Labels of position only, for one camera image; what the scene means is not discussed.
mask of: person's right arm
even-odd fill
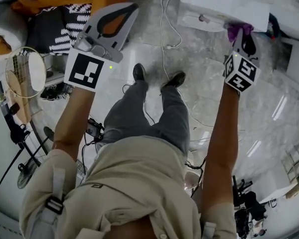
[[[236,232],[232,171],[238,155],[238,103],[237,91],[224,83],[202,188],[202,221],[216,223],[226,238],[235,236]]]

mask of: strap buckle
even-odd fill
[[[60,200],[57,197],[50,196],[45,202],[45,207],[55,212],[56,214],[61,215],[64,207],[63,201],[63,198],[62,200]]]

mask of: white oval object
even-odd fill
[[[46,74],[44,62],[38,53],[30,53],[29,71],[32,88],[35,91],[41,91],[44,88]]]

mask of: gray marble floor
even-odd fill
[[[140,4],[140,14],[131,30],[130,41],[123,50],[124,59],[113,72],[107,87],[96,93],[91,115],[103,122],[112,105],[123,96],[124,84],[133,82],[133,66],[140,62],[147,72],[150,89],[147,95],[147,111],[154,121],[162,114],[159,87],[166,81],[163,71],[163,56],[160,47],[159,20],[160,0],[133,0]],[[171,75],[183,70],[185,83],[179,88],[189,107],[191,129],[191,157],[198,165],[207,153],[208,140],[215,123],[224,78],[224,55],[230,51],[226,32],[209,33],[176,25],[179,0],[171,0],[167,14],[171,23],[182,36],[183,42],[176,49],[165,50],[165,67]],[[179,42],[165,19],[162,21],[164,46]],[[280,162],[286,151],[299,143],[299,93],[277,75],[276,70],[285,70],[290,50],[278,40],[271,41],[258,36],[261,46],[260,79],[255,87],[243,94],[239,104],[239,155],[234,173],[238,179],[250,179]],[[67,101],[43,102],[37,100],[33,120],[44,138],[45,125],[54,129]],[[285,103],[279,116],[274,116],[279,103]],[[248,157],[248,151],[256,141],[257,150]],[[85,163],[90,167],[96,156],[93,146],[85,151]]]

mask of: forearm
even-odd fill
[[[94,95],[94,92],[75,88],[55,128],[53,148],[65,150],[74,160],[87,128]]]
[[[237,91],[224,84],[207,157],[208,161],[231,170],[238,154],[238,104]]]

